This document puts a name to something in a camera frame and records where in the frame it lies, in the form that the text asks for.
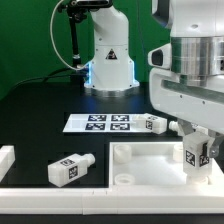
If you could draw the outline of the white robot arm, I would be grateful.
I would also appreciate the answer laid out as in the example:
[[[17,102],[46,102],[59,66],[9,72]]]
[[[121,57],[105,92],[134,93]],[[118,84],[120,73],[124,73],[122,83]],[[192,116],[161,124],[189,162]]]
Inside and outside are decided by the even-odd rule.
[[[148,54],[151,103],[177,117],[187,137],[192,123],[208,128],[207,153],[214,158],[224,142],[224,0],[151,0],[151,12],[170,30],[170,42]],[[91,83],[103,93],[133,87],[128,21],[113,7],[92,17]]]

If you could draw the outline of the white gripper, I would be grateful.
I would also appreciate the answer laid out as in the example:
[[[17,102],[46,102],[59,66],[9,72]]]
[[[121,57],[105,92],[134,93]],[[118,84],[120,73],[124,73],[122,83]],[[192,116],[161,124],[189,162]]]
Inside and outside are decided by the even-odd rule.
[[[150,51],[148,63],[153,107],[179,119],[181,136],[194,132],[191,123],[212,130],[207,156],[216,158],[224,142],[224,72],[213,74],[215,60],[189,47],[174,51],[171,44]]]

